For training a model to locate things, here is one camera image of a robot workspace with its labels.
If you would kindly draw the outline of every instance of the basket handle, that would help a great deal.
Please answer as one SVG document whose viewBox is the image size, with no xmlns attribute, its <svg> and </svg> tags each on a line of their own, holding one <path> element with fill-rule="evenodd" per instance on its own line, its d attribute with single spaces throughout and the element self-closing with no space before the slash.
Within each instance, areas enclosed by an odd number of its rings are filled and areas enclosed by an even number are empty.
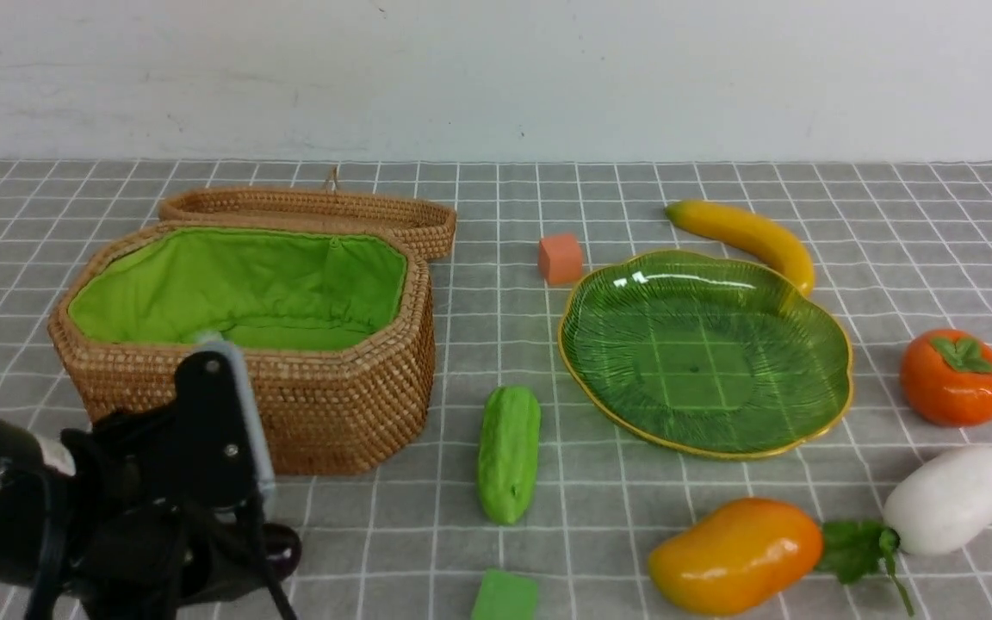
<svg viewBox="0 0 992 620">
<path fill-rule="evenodd" d="M 339 165 L 335 164 L 332 166 L 332 171 L 327 173 L 327 179 L 324 179 L 324 183 L 320 185 L 320 189 L 326 189 L 331 193 L 339 192 Z"/>
</svg>

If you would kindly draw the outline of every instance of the robotic arm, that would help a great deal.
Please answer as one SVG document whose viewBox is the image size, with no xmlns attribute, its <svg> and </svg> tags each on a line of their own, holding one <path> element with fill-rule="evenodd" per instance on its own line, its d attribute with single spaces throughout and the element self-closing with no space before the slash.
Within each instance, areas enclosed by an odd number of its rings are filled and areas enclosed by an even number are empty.
<svg viewBox="0 0 992 620">
<path fill-rule="evenodd" d="M 0 420 L 0 582 L 31 588 L 25 620 L 51 620 L 63 595 L 90 620 L 174 620 L 259 588 L 296 620 L 280 582 L 301 541 L 264 522 L 241 362 L 199 350 L 178 366 L 172 403 L 59 441 Z"/>
</svg>

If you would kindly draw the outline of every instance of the plastic banana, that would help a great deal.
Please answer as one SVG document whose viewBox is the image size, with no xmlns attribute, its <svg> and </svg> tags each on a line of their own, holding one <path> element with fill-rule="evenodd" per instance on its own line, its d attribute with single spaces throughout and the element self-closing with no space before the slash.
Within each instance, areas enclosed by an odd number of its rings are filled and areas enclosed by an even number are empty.
<svg viewBox="0 0 992 620">
<path fill-rule="evenodd" d="M 814 290 L 814 262 L 806 246 L 787 228 L 763 215 L 713 201 L 684 200 L 665 207 L 665 216 L 677 228 L 719 240 L 763 260 L 807 297 Z"/>
</svg>

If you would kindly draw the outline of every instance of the persimmon leaf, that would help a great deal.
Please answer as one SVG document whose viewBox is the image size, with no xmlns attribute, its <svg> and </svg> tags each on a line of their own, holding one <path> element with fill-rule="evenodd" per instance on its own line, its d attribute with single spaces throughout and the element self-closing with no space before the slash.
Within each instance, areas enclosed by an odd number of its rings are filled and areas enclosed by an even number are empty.
<svg viewBox="0 0 992 620">
<path fill-rule="evenodd" d="M 961 337 L 956 341 L 951 338 L 930 338 L 929 344 L 944 358 L 948 368 L 957 373 L 992 373 L 992 364 L 982 356 L 982 343 L 977 338 Z"/>
</svg>

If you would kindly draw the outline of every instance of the wicker basket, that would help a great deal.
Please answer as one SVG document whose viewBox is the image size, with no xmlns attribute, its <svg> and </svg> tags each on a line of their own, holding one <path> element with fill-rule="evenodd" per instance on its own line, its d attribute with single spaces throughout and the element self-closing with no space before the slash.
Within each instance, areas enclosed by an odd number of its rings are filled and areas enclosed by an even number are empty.
<svg viewBox="0 0 992 620">
<path fill-rule="evenodd" d="M 390 231 L 424 260 L 448 256 L 457 227 L 457 212 L 434 201 L 339 191 L 337 166 L 319 191 L 261 187 L 193 189 L 161 201 L 158 218 L 210 222 L 357 222 Z"/>
<path fill-rule="evenodd" d="M 244 350 L 263 430 L 279 475 L 361 474 L 409 444 L 425 426 L 434 382 L 433 299 L 428 264 L 390 232 L 310 220 L 161 222 L 95 255 L 55 306 L 48 332 L 91 420 L 141 412 L 174 397 L 174 370 L 190 345 L 109 344 L 85 337 L 71 300 L 114 260 L 186 227 L 270 228 L 373 235 L 406 258 L 399 312 L 386 328 L 338 352 Z"/>
</svg>

